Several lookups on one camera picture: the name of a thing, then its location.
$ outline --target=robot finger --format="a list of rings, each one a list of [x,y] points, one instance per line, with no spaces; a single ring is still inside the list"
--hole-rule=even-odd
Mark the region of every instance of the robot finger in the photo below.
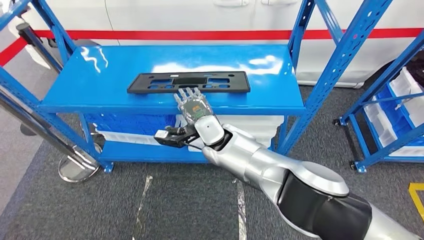
[[[181,95],[183,101],[187,100],[187,95],[182,88],[178,89],[178,92]]]
[[[174,94],[173,94],[173,98],[175,99],[175,101],[176,101],[176,103],[177,103],[178,105],[183,104],[183,102],[181,101],[181,99],[180,99],[180,97],[178,96],[178,94],[174,93]]]
[[[201,97],[203,94],[200,92],[200,90],[197,87],[195,87],[194,88],[194,95],[196,97]]]
[[[195,94],[193,93],[193,91],[192,91],[192,89],[191,89],[191,88],[186,87],[186,88],[185,88],[185,90],[187,91],[187,93],[188,93],[188,97],[189,97],[189,98],[192,98],[192,97],[194,97],[194,96],[195,96]]]

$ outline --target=cable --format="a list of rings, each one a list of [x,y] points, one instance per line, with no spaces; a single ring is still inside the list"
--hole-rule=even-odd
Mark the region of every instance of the cable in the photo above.
[[[189,147],[192,147],[192,148],[195,148],[195,149],[202,150],[200,147],[195,146],[195,145],[188,144],[187,142],[184,142],[184,145],[189,146]]]

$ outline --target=stanchion base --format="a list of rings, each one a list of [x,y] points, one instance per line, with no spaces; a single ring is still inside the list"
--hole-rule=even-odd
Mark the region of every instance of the stanchion base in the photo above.
[[[102,149],[98,144],[94,144],[95,149],[101,152]],[[93,176],[100,168],[100,165],[88,154],[82,153],[84,158],[89,162],[85,162],[89,167],[75,163],[75,160],[69,157],[59,162],[58,172],[61,179],[69,183],[79,183]]]

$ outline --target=car door handle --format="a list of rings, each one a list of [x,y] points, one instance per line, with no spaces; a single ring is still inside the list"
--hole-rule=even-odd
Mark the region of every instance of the car door handle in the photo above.
[[[298,1],[299,0],[260,0],[263,5],[269,6],[295,4]]]
[[[249,0],[213,0],[213,4],[219,7],[243,7],[249,4]]]

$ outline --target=white tape on floor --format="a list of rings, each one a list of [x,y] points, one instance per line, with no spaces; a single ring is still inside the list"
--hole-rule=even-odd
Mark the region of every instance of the white tape on floor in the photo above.
[[[132,236],[133,236],[132,240],[136,240],[136,238],[142,238],[143,237],[143,233],[144,233],[145,228],[146,228],[146,221],[145,221],[144,216],[142,214],[143,202],[144,202],[144,199],[146,198],[147,190],[149,189],[150,185],[152,184],[152,180],[153,180],[152,176],[150,176],[150,175],[146,176],[143,193],[141,195],[140,205],[139,205],[138,211],[137,211],[137,220],[135,222],[134,229],[132,231]]]
[[[246,207],[245,207],[245,189],[243,183],[235,179],[233,183],[237,184],[237,206],[238,206],[238,239],[246,240]]]

